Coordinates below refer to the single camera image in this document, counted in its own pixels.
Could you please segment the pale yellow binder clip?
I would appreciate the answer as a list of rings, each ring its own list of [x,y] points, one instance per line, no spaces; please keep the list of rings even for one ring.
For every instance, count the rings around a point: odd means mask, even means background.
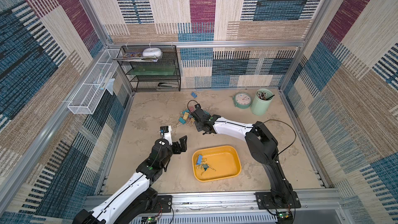
[[[188,118],[189,118],[189,113],[188,113],[188,112],[185,112],[185,113],[184,113],[184,116],[183,116],[183,119],[184,119],[184,120],[188,120]]]

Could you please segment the teal binder clip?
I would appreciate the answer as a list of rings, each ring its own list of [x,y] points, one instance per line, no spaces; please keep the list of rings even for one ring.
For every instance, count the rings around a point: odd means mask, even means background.
[[[174,127],[176,128],[181,124],[186,124],[186,120],[184,120],[182,117],[178,119],[178,122],[174,125]]]
[[[202,173],[201,173],[202,175],[208,170],[216,171],[213,167],[209,166],[207,163],[202,163],[201,167],[202,167]]]

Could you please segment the light blue binder clip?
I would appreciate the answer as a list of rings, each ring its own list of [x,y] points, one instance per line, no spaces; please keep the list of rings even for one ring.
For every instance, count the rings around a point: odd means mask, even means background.
[[[203,156],[202,155],[198,155],[196,165],[200,166],[202,164],[202,161],[203,161]]]

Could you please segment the yellow plastic storage tray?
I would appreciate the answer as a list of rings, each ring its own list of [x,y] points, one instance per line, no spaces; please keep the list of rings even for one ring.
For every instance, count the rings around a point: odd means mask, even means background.
[[[202,163],[207,163],[216,171],[208,170],[202,175],[201,165],[196,165],[198,155],[203,156]],[[229,145],[197,150],[192,156],[192,166],[194,177],[203,183],[233,178],[241,173],[238,153],[234,147]]]

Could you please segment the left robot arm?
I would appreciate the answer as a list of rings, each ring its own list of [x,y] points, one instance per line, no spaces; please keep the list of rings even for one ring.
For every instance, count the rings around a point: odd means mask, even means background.
[[[137,215],[156,208],[158,192],[151,185],[159,179],[172,155],[187,151],[185,135],[178,142],[163,136],[154,142],[149,157],[136,169],[132,177],[112,196],[90,211],[81,210],[74,224],[128,224]]]

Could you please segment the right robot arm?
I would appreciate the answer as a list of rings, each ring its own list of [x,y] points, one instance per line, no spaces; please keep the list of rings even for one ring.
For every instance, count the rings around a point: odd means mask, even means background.
[[[223,134],[246,142],[251,156],[262,166],[271,185],[271,200],[278,208],[295,203],[292,185],[279,162],[278,142],[263,122],[240,123],[206,113],[197,104],[191,113],[197,130],[204,134]]]

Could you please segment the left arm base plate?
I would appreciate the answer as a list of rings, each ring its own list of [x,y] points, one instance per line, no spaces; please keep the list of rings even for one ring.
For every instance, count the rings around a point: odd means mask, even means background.
[[[159,195],[154,203],[145,211],[145,214],[171,213],[171,205],[173,203],[172,195]]]

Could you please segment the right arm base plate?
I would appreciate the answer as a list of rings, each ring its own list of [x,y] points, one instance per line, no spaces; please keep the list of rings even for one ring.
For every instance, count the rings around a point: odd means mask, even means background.
[[[285,195],[278,195],[272,191],[255,192],[257,205],[259,209],[287,209],[301,208],[300,200],[295,191],[291,191]]]

